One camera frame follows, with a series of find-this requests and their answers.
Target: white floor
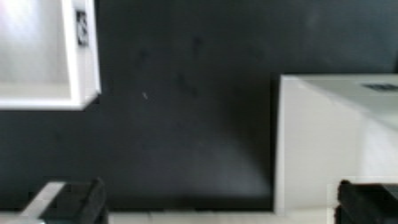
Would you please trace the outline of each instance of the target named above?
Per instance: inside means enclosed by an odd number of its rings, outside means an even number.
[[[0,214],[0,224],[13,218]],[[333,209],[311,209],[286,216],[272,213],[112,213],[110,224],[333,224]]]

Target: floor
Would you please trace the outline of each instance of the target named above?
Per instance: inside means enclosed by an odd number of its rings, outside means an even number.
[[[0,214],[0,223],[13,219]],[[110,224],[333,224],[333,210],[311,209],[288,216],[270,213],[112,213]]]

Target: black object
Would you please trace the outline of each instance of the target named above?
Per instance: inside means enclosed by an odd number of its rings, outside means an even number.
[[[102,180],[68,183],[39,217],[46,224],[107,224],[107,195]]]
[[[340,184],[336,224],[398,224],[398,184]]]

